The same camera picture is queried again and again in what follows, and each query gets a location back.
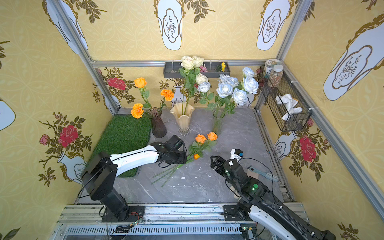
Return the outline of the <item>small orange flower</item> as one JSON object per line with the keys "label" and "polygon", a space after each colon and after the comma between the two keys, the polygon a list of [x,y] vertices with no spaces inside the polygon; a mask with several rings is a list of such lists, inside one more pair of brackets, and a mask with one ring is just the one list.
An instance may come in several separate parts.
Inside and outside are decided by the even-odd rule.
{"label": "small orange flower", "polygon": [[188,148],[187,160],[196,160],[203,156],[203,151],[208,147],[209,140],[204,135],[197,135],[195,141]]}
{"label": "small orange flower", "polygon": [[199,134],[195,137],[193,146],[199,152],[204,150],[210,151],[216,145],[217,139],[218,136],[214,132],[210,132],[207,135]]}

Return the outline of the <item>orange carnation flower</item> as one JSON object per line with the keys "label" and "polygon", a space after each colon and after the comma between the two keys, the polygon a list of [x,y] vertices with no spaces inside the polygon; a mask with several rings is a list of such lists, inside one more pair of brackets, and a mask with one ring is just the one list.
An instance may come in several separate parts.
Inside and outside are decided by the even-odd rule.
{"label": "orange carnation flower", "polygon": [[147,109],[149,109],[150,107],[151,107],[151,105],[149,105],[148,103],[145,103],[144,105],[140,104],[140,103],[134,104],[134,106],[131,110],[131,115],[135,119],[140,119],[143,116],[149,117],[149,114],[147,113]]}

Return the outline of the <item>orange marigold flower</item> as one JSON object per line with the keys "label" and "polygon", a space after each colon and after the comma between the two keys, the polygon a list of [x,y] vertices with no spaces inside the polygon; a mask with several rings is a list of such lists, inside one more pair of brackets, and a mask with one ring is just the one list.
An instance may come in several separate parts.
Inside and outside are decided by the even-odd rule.
{"label": "orange marigold flower", "polygon": [[163,98],[161,99],[161,104],[159,107],[160,110],[162,110],[163,107],[166,106],[166,102],[171,102],[173,100],[174,93],[171,90],[164,89],[164,90],[161,90],[161,96]]}

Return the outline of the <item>white rose pile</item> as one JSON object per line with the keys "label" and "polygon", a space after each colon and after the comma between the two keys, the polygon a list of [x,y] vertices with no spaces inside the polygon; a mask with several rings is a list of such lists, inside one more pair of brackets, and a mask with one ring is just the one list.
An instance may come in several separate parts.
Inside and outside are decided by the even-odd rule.
{"label": "white rose pile", "polygon": [[200,94],[200,104],[207,105],[207,108],[213,112],[214,117],[218,118],[220,116],[220,100],[217,94],[214,94],[210,91],[211,84],[208,82],[203,82],[198,85],[198,92]]}

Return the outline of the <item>orange rose flower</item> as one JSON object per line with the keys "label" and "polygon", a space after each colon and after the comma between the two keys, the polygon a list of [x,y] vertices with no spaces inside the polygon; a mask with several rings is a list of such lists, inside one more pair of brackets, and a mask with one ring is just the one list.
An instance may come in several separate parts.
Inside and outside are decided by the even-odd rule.
{"label": "orange rose flower", "polygon": [[139,89],[140,95],[144,100],[144,108],[152,108],[151,103],[149,102],[150,92],[147,89],[147,81],[144,78],[137,78],[134,80],[135,87]]}

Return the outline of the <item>cream rose single stem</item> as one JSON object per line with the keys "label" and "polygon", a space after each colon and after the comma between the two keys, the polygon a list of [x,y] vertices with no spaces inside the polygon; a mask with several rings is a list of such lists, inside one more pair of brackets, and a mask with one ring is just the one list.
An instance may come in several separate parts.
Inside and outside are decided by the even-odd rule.
{"label": "cream rose single stem", "polygon": [[183,85],[183,91],[184,94],[186,94],[186,103],[189,103],[189,100],[198,92],[197,88],[198,85],[203,82],[208,82],[208,78],[201,74],[201,73],[195,73],[194,71],[185,70],[185,81]]}

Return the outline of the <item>cream rose flower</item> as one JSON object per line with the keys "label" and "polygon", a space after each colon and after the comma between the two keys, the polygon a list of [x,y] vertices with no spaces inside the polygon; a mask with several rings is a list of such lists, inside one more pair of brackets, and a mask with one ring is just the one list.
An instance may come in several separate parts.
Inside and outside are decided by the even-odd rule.
{"label": "cream rose flower", "polygon": [[193,57],[184,56],[184,57],[182,57],[181,58],[181,68],[179,69],[179,73],[181,74],[184,81],[185,81],[185,73],[184,73],[185,70],[188,70],[188,71],[192,70],[197,74],[201,73],[200,66],[202,66],[203,63],[204,63],[204,59],[197,57],[197,56],[193,56]]}

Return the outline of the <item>white rose flower large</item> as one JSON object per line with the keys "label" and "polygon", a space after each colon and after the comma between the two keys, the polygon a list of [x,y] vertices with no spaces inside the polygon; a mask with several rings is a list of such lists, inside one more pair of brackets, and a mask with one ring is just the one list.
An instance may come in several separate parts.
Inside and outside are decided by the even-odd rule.
{"label": "white rose flower large", "polygon": [[236,88],[239,85],[239,80],[235,77],[229,76],[226,81],[232,88]]}

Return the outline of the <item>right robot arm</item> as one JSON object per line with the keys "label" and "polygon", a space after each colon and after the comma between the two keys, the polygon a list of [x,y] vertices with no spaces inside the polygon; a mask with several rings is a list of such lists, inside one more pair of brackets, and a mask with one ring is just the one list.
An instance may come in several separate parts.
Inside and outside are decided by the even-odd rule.
{"label": "right robot arm", "polygon": [[335,240],[328,230],[321,231],[283,204],[260,180],[248,176],[237,160],[211,156],[211,168],[224,177],[240,196],[238,215],[260,223],[282,240]]}

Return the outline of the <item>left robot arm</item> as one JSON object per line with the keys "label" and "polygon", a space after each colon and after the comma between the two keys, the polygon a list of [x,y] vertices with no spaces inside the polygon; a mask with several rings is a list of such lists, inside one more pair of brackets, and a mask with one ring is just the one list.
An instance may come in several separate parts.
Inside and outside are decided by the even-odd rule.
{"label": "left robot arm", "polygon": [[129,206],[114,188],[116,177],[129,170],[154,163],[185,164],[187,148],[180,137],[174,135],[167,142],[150,145],[123,154],[98,153],[81,174],[83,189],[93,201],[106,208],[102,222],[134,222],[142,220],[144,206]]}

